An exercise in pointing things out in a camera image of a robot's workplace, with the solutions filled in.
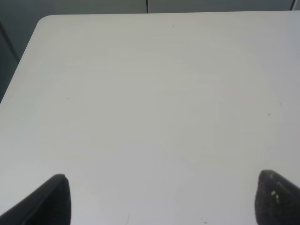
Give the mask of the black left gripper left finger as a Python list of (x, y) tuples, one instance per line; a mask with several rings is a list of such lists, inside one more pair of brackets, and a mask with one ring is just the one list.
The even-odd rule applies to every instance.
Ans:
[(67, 177), (56, 174), (0, 216), (2, 225), (69, 225), (71, 194)]

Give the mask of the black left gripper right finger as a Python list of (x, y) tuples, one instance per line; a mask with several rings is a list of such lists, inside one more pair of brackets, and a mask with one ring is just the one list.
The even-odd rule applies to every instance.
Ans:
[(273, 170), (262, 170), (255, 194), (255, 218), (259, 225), (298, 225), (300, 188)]

